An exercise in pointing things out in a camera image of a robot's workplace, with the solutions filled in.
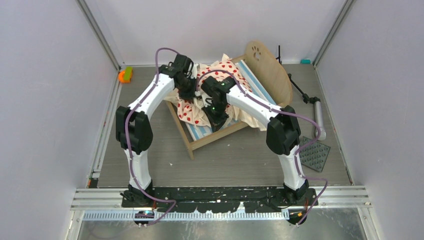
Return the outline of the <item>blue striped mattress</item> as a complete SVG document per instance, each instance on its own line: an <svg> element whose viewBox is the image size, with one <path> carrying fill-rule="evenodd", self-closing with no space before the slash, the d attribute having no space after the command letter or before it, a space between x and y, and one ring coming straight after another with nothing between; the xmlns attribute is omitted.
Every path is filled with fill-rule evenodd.
<svg viewBox="0 0 424 240"><path fill-rule="evenodd" d="M241 110L239 107L228 104L225 107L223 117L217 122L212 123L208 119L204 109L212 108L212 97L208 96L201 86L208 77L215 77L218 82L223 81L230 75L222 72L222 70L233 72L237 81L245 90L259 98L275 104L275 100L265 89L265 85L258 78L258 75L253 72L253 68L248 65L246 59L241 59L237 62L231 62L227 55L223 55L221 60L218 60L210 65L196 63L192 73L193 77L199 81L197 83L197 91L192 102L182 99L177 90L171 92L165 100L172 103L176 107L176 115L178 119L187 126L188 131L194 141L203 139L213 133L219 133L227 128L230 128L237 123L243 123L252 128L258 128L264 131L266 128L257 119Z"/></svg>

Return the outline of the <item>strawberry print ruffled blanket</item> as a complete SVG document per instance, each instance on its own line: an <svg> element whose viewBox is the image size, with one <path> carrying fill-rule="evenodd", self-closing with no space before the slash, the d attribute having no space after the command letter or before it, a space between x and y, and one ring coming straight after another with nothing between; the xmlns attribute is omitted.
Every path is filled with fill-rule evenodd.
<svg viewBox="0 0 424 240"><path fill-rule="evenodd" d="M211 127L213 132L233 119L266 130L283 127L281 111L254 98L247 80L229 60L194 68L192 60L182 54L158 68L174 82L167 100L176 106L179 120Z"/></svg>

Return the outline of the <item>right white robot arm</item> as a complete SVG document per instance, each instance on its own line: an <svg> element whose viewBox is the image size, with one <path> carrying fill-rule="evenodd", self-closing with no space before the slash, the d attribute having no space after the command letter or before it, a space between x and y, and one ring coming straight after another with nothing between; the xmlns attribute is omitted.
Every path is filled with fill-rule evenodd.
<svg viewBox="0 0 424 240"><path fill-rule="evenodd" d="M289 105L282 108L250 94L231 76L222 81L209 76L201 89L208 95L203 111L213 132L220 130L229 118L228 105L246 112L266 127L266 145L278 156L283 170L285 198L291 205L299 205L306 197L309 182L301 167L301 130L294 109Z"/></svg>

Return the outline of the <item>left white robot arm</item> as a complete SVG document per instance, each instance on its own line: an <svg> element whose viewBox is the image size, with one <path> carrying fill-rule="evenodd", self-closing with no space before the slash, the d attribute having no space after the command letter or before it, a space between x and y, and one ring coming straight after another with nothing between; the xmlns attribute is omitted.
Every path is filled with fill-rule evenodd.
<svg viewBox="0 0 424 240"><path fill-rule="evenodd" d="M130 199L141 207L148 207L155 200L152 178L148 167L148 149L153 142L151 116L161 101L174 89L185 101L195 98L196 79L192 75L193 61L177 54L169 64L157 68L148 88L127 107L115 112L115 137L128 160Z"/></svg>

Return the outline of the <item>wooden pet bed frame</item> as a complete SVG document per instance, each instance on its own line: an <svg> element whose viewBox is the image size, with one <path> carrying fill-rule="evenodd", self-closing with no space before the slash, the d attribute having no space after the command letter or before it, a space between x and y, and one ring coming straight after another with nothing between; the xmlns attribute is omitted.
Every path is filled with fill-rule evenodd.
<svg viewBox="0 0 424 240"><path fill-rule="evenodd" d="M254 95L274 105L286 107L293 100L293 89L289 76L274 55L259 41L251 41L245 48L245 53L236 58L224 54L221 60L211 64L199 63L196 75L201 76L209 69L235 69L236 77ZM241 110L229 106L229 118L216 132L209 126L206 116L199 104L180 100L178 91L173 90L164 99L173 116L178 130L187 148L188 155L194 160L193 151L218 139L239 131L247 126L265 127Z"/></svg>

